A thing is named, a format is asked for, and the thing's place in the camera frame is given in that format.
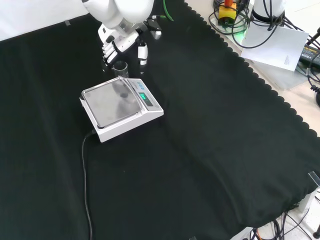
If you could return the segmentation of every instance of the black tablecloth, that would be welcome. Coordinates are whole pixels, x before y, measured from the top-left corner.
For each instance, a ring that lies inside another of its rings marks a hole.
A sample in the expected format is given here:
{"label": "black tablecloth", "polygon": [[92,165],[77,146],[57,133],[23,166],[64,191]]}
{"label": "black tablecloth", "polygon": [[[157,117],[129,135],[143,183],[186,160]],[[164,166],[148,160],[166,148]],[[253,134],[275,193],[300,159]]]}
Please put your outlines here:
{"label": "black tablecloth", "polygon": [[[316,133],[182,0],[167,7],[142,76],[164,116],[87,141],[97,240],[228,240],[316,187]],[[112,74],[100,24],[70,23],[0,42],[0,239],[88,239],[80,146],[93,127],[79,96]],[[139,78],[137,48],[124,59]]]}

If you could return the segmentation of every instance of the yellow component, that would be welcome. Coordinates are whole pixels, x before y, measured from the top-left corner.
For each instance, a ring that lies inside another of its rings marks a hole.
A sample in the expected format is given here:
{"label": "yellow component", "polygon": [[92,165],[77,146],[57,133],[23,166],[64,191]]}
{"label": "yellow component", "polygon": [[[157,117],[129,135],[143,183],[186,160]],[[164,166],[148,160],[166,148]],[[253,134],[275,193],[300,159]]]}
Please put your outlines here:
{"label": "yellow component", "polygon": [[[231,8],[237,9],[237,4],[233,3]],[[224,6],[220,6],[219,7],[219,19],[222,18],[232,18],[235,19],[236,18],[236,11],[230,8],[225,8]]]}

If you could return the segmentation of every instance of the green digital display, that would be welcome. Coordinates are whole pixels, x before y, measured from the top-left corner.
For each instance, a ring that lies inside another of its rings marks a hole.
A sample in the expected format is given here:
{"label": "green digital display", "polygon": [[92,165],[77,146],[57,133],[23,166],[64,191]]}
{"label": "green digital display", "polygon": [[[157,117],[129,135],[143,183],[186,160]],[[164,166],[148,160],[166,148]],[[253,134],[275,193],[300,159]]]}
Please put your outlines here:
{"label": "green digital display", "polygon": [[146,96],[144,92],[139,92],[139,95],[148,107],[153,107],[151,101],[149,100],[149,98]]}

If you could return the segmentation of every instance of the weighing scale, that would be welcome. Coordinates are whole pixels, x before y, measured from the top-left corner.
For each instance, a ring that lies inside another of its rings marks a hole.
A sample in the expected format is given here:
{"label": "weighing scale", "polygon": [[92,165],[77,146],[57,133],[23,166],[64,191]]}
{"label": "weighing scale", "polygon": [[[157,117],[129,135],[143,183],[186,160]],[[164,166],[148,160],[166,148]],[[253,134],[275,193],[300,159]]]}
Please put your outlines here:
{"label": "weighing scale", "polygon": [[80,101],[102,143],[164,114],[137,78],[119,76],[86,89]]}

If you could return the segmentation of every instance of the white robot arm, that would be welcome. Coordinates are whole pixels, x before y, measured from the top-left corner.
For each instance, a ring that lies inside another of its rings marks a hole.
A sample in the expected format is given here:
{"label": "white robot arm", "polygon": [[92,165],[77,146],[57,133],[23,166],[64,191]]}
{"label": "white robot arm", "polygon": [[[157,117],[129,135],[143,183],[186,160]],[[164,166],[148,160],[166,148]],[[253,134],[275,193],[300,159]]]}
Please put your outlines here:
{"label": "white robot arm", "polygon": [[139,33],[147,27],[144,21],[150,16],[154,0],[82,0],[88,12],[102,22],[98,31],[103,42],[103,60],[111,66],[117,56],[138,43],[140,65],[145,65],[148,47]]}

